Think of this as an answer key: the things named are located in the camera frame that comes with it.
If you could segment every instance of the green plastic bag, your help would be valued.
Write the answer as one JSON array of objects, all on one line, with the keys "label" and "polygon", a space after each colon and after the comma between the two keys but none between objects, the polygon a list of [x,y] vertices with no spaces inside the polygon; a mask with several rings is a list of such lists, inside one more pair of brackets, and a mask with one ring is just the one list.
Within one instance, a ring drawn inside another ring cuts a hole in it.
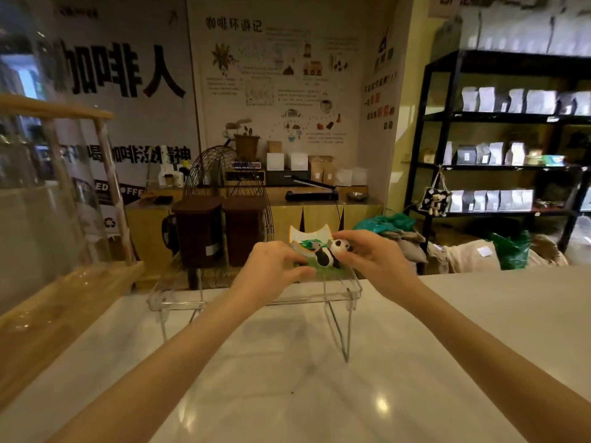
[{"label": "green plastic bag", "polygon": [[369,230],[380,234],[384,231],[412,231],[415,219],[406,214],[396,213],[393,216],[376,216],[358,222],[353,230]]},{"label": "green plastic bag", "polygon": [[489,240],[495,245],[501,270],[524,269],[527,266],[529,246],[531,244],[528,231],[522,231],[514,239],[491,233]]}]

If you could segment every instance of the metal bowl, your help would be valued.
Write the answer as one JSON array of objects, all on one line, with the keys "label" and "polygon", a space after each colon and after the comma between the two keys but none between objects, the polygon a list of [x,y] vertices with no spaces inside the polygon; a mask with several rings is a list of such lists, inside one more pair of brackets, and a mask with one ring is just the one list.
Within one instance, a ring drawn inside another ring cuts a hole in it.
[{"label": "metal bowl", "polygon": [[360,193],[358,191],[351,191],[347,193],[347,198],[356,202],[363,202],[369,197],[367,193]]}]

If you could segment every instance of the flower pot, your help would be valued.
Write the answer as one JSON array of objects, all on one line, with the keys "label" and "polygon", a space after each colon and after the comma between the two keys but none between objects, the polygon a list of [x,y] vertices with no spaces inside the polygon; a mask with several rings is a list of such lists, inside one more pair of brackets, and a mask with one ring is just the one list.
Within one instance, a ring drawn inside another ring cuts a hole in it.
[{"label": "flower pot", "polygon": [[234,135],[236,155],[240,162],[256,161],[256,147],[260,138],[255,135]]}]

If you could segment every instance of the yellow wall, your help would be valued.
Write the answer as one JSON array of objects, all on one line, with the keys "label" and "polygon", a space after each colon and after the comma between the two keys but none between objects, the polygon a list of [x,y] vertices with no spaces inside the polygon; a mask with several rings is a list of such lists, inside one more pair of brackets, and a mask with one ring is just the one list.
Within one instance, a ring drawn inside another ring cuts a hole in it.
[{"label": "yellow wall", "polygon": [[423,71],[429,63],[431,44],[436,30],[444,23],[444,19],[428,18],[430,0],[414,0],[408,46],[404,62],[403,88],[396,129],[396,143],[392,160],[392,178],[388,193],[388,208],[402,211],[404,193],[407,185],[409,164],[412,151],[412,139],[417,121],[418,101],[423,83]]}]

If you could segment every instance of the hand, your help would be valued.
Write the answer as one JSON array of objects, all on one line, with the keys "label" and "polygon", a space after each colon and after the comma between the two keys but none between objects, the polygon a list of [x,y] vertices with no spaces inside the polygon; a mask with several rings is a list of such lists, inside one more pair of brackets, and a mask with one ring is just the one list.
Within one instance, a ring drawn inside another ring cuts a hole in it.
[{"label": "hand", "polygon": [[339,231],[333,238],[352,241],[353,252],[339,253],[339,261],[361,272],[384,297],[408,309],[422,282],[398,244],[368,230]]},{"label": "hand", "polygon": [[309,266],[293,267],[293,263],[307,262],[304,256],[283,242],[259,242],[234,279],[232,290],[250,296],[253,307],[262,308],[279,297],[290,284],[316,274],[316,269]]}]

